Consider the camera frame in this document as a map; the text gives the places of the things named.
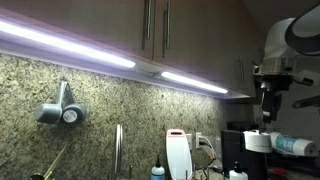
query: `led light strip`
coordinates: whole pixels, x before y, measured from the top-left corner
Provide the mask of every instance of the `led light strip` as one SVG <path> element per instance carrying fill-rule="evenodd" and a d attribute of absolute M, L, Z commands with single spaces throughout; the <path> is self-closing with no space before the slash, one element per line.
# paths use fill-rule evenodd
<path fill-rule="evenodd" d="M 90 48 L 72 41 L 64 40 L 58 37 L 50 36 L 41 32 L 29 30 L 0 20 L 0 31 L 26 38 L 32 41 L 40 42 L 49 46 L 63 49 L 76 54 L 103 60 L 108 63 L 132 68 L 135 66 L 133 61 L 115 56 L 94 48 Z"/>
<path fill-rule="evenodd" d="M 206 89 L 206 90 L 209 90 L 209 91 L 214 91 L 214 92 L 218 92 L 218 93 L 222 93 L 222 94 L 228 93 L 228 91 L 226 89 L 219 88 L 217 86 L 213 86 L 213 85 L 210 85 L 210 84 L 202 83 L 200 81 L 196 81 L 196 80 L 193 80 L 193 79 L 190 79 L 190 78 L 186 78 L 186 77 L 183 77 L 183 76 L 180 76 L 180 75 L 177 75 L 177 74 L 173 74 L 173 73 L 169 73 L 169 72 L 163 72 L 161 74 L 161 76 L 163 76 L 165 78 L 168 78 L 168 79 L 171 79 L 171 80 L 174 80 L 174 81 L 177 81 L 177 82 L 180 82 L 180 83 L 183 83 L 183 84 L 187 84 L 187 85 L 190 85 L 190 86 L 195 86 L 195 87 Z"/>

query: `cable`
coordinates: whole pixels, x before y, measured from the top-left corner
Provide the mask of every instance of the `cable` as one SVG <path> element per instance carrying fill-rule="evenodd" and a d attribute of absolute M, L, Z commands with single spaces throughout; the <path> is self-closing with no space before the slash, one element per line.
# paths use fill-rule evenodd
<path fill-rule="evenodd" d="M 204 176 L 206 177 L 206 179 L 208 179 L 208 175 L 207 175 L 207 173 L 206 173 L 206 169 L 203 168 L 202 171 L 203 171 L 203 174 L 204 174 Z"/>
<path fill-rule="evenodd" d="M 219 174 L 224 174 L 223 169 L 219 169 L 217 167 L 208 167 L 209 169 L 212 169 L 214 172 L 219 173 Z"/>
<path fill-rule="evenodd" d="M 213 156 L 214 156 L 213 159 L 215 159 L 215 158 L 217 157 L 217 153 L 216 153 L 216 151 L 213 149 L 213 146 L 212 146 L 211 142 L 209 141 L 208 138 L 206 138 L 206 137 L 204 137 L 204 136 L 199 136 L 199 141 L 200 141 L 200 142 L 201 142 L 201 138 L 205 139 L 205 140 L 208 142 L 210 148 L 211 148 L 212 151 L 213 151 Z"/>
<path fill-rule="evenodd" d="M 205 142 L 199 142 L 200 145 L 203 145 L 203 146 L 208 146 L 211 148 L 211 146 Z M 200 167 L 200 168 L 197 168 L 196 170 L 201 170 L 201 169 L 206 169 L 208 166 L 210 166 L 213 161 L 216 160 L 215 158 L 211 159 L 211 161 L 206 165 L 206 166 L 203 166 L 203 167 Z"/>

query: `wall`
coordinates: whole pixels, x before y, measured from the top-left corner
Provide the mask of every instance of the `wall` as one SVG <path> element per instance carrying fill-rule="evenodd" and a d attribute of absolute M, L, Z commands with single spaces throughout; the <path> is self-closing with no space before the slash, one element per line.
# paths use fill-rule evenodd
<path fill-rule="evenodd" d="M 259 3 L 256 0 L 242 1 L 260 30 L 266 35 L 278 21 L 298 17 L 318 3 L 318 0 L 262 0 Z"/>
<path fill-rule="evenodd" d="M 320 61 L 317 59 L 300 59 L 296 62 L 295 71 L 299 73 L 302 70 L 310 70 L 320 73 Z M 290 91 L 282 93 L 282 104 L 278 113 L 277 121 L 272 123 L 276 131 L 284 134 L 299 136 L 316 142 L 320 150 L 320 115 L 319 107 L 307 107 L 302 109 L 293 109 L 292 103 L 320 95 L 320 85 L 307 87 L 296 83 L 290 86 Z"/>
<path fill-rule="evenodd" d="M 69 80 L 75 100 L 88 108 L 83 125 L 47 125 L 34 119 L 37 106 L 55 101 L 61 77 Z M 0 162 L 12 159 L 0 167 L 0 179 L 45 173 L 67 143 L 71 146 L 53 173 L 56 179 L 109 179 L 118 123 L 124 133 L 123 174 L 127 176 L 132 165 L 135 179 L 149 179 L 157 154 L 167 169 L 168 129 L 216 135 L 225 121 L 250 118 L 250 110 L 251 106 L 230 106 L 206 96 L 1 54 Z M 193 150 L 192 158 L 197 166 L 208 163 L 201 150 Z"/>

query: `white bottle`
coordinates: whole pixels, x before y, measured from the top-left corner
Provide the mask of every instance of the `white bottle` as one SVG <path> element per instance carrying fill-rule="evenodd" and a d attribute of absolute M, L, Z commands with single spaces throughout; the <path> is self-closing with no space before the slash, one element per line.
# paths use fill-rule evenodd
<path fill-rule="evenodd" d="M 229 171 L 230 180 L 248 180 L 248 175 L 240 168 L 240 163 L 235 162 L 234 170 Z"/>
<path fill-rule="evenodd" d="M 313 141 L 282 135 L 278 132 L 272 132 L 270 136 L 272 148 L 283 154 L 309 157 L 317 157 L 319 155 L 316 144 Z"/>
<path fill-rule="evenodd" d="M 164 168 L 161 166 L 159 155 L 156 165 L 151 170 L 151 180 L 164 180 Z"/>

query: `cabinet door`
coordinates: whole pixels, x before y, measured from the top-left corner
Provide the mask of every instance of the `cabinet door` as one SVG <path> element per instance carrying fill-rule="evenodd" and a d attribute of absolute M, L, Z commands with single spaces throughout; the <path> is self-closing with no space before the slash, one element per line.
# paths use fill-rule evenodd
<path fill-rule="evenodd" d="M 157 0 L 154 61 L 195 73 L 206 53 L 206 0 Z"/>
<path fill-rule="evenodd" d="M 73 0 L 69 28 L 113 47 L 152 58 L 154 3 L 155 0 Z"/>
<path fill-rule="evenodd" d="M 0 1 L 10 10 L 152 58 L 155 0 Z"/>
<path fill-rule="evenodd" d="M 252 61 L 257 62 L 255 55 L 263 44 L 262 33 L 241 1 L 214 0 L 209 9 L 208 59 L 212 61 L 211 68 L 215 68 L 212 81 L 254 96 Z"/>

